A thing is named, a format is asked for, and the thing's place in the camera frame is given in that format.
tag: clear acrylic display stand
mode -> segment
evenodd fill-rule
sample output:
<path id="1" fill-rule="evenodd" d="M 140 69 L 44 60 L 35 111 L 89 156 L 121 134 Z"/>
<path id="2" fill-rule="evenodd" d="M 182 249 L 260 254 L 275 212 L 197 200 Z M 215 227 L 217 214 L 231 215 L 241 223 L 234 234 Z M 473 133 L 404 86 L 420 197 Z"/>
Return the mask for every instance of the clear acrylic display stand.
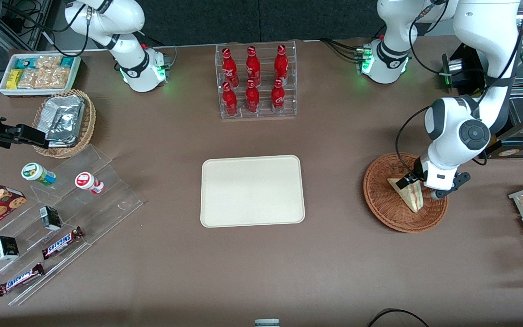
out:
<path id="1" fill-rule="evenodd" d="M 271 110 L 271 91 L 274 88 L 275 72 L 274 60 L 278 56 L 278 45 L 286 46 L 286 56 L 288 57 L 288 83 L 284 85 L 285 99 L 284 111 L 275 114 Z M 247 60 L 247 48 L 255 46 L 257 58 L 261 64 L 261 85 L 257 87 L 260 93 L 260 108 L 257 113 L 251 113 L 247 110 L 245 99 L 245 90 L 247 89 L 247 69 L 245 62 Z M 226 81 L 223 74 L 223 56 L 222 50 L 229 48 L 231 58 L 237 65 L 237 75 L 239 77 L 239 86 L 233 89 L 237 96 L 237 115 L 230 116 L 223 105 L 222 84 Z M 269 43 L 249 43 L 249 44 L 225 44 L 217 45 L 215 48 L 215 66 L 217 73 L 217 91 L 219 93 L 219 108 L 222 118 L 255 118 L 255 117 L 283 117 L 295 116 L 297 114 L 297 61 L 296 61 L 296 43 L 288 42 L 269 42 Z"/>
<path id="2" fill-rule="evenodd" d="M 19 286 L 2 298 L 9 305 L 21 304 L 42 286 L 91 247 L 98 238 L 116 226 L 143 203 L 125 182 L 120 180 L 110 158 L 89 145 L 52 171 L 56 182 L 50 187 L 32 186 L 38 203 L 32 205 L 0 228 L 0 236 L 16 239 L 20 257 L 13 261 L 0 260 L 0 284 L 6 283 L 42 263 L 46 274 L 36 277 L 26 286 Z M 90 172 L 104 182 L 104 191 L 95 195 L 77 188 L 74 179 L 80 172 Z M 51 205 L 62 220 L 60 230 L 48 230 L 42 225 L 39 208 Z M 44 260 L 42 250 L 79 226 L 85 236 L 79 238 L 58 255 Z"/>

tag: white bottle with green cap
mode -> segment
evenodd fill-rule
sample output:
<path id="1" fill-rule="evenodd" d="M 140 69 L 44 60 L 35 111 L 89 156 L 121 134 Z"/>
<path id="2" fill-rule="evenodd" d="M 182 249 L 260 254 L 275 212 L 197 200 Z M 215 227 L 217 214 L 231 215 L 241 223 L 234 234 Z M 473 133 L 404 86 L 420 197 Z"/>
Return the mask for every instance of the white bottle with green cap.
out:
<path id="1" fill-rule="evenodd" d="M 56 181 L 56 174 L 48 171 L 42 165 L 35 162 L 30 162 L 23 166 L 21 176 L 26 180 L 36 180 L 46 186 L 50 186 Z"/>

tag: snickers bar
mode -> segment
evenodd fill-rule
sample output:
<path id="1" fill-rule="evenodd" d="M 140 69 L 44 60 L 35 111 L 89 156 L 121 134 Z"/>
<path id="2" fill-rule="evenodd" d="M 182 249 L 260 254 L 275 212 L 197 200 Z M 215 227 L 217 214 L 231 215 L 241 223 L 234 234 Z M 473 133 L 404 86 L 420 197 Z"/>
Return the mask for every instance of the snickers bar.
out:
<path id="1" fill-rule="evenodd" d="M 23 285 L 23 284 L 27 283 L 28 281 L 31 281 L 31 279 L 41 276 L 41 275 L 45 275 L 45 271 L 44 271 L 44 267 L 42 267 L 42 264 L 38 263 L 32 269 L 19 275 L 18 277 L 15 277 L 11 281 L 1 284 L 0 285 L 0 296 L 6 295 L 7 293 L 11 292 L 11 290 L 13 290 L 13 288 Z"/>
<path id="2" fill-rule="evenodd" d="M 72 242 L 77 240 L 78 238 L 81 238 L 84 236 L 84 233 L 78 226 L 76 229 L 72 230 L 69 234 L 64 236 L 63 238 L 60 238 L 57 242 L 50 245 L 47 249 L 42 250 L 42 254 L 44 255 L 44 260 L 50 259 L 52 256 L 60 253 L 64 248 L 66 248 L 68 245 L 70 245 Z"/>

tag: white bottle with red label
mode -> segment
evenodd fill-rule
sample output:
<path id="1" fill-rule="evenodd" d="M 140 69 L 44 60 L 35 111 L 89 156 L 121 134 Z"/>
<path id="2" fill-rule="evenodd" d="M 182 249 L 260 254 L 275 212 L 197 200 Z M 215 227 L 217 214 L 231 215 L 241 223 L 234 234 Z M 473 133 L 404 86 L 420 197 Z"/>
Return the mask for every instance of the white bottle with red label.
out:
<path id="1" fill-rule="evenodd" d="M 271 110 L 274 114 L 281 114 L 284 112 L 284 99 L 286 93 L 282 87 L 282 80 L 274 80 L 274 89 L 271 91 Z"/>
<path id="2" fill-rule="evenodd" d="M 274 71 L 276 72 L 276 79 L 282 80 L 282 86 L 288 83 L 288 57 L 286 57 L 286 46 L 280 44 L 278 46 L 278 56 L 274 61 Z"/>
<path id="3" fill-rule="evenodd" d="M 93 194 L 99 194 L 104 191 L 104 183 L 87 172 L 79 173 L 74 182 L 77 187 L 91 191 Z"/>

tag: clear acrylic bottle rack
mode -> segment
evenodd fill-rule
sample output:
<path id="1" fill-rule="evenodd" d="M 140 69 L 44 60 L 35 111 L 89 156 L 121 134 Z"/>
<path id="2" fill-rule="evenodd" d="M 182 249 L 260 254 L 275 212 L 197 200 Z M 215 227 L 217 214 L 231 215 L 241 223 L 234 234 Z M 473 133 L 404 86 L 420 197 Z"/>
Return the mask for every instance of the clear acrylic bottle rack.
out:
<path id="1" fill-rule="evenodd" d="M 284 85 L 284 111 L 280 114 L 275 114 L 271 110 L 271 91 L 274 88 L 275 79 L 274 60 L 276 60 L 276 56 L 278 56 L 278 46 L 280 44 L 286 46 L 286 56 L 288 57 L 288 83 Z M 247 69 L 245 67 L 245 62 L 247 60 L 247 48 L 249 46 L 255 46 L 257 58 L 260 60 L 261 65 L 261 85 L 257 87 L 257 90 L 260 93 L 260 108 L 255 114 L 247 110 L 247 102 L 245 99 L 245 91 L 247 89 Z M 223 105 L 222 84 L 226 81 L 222 68 L 222 50 L 224 48 L 229 48 L 229 50 L 231 50 L 231 58 L 233 58 L 237 65 L 239 86 L 233 89 L 237 96 L 236 116 L 228 115 Z M 219 108 L 222 118 L 270 118 L 295 116 L 297 114 L 297 59 L 295 41 L 217 45 L 215 48 L 215 66 L 217 73 Z"/>

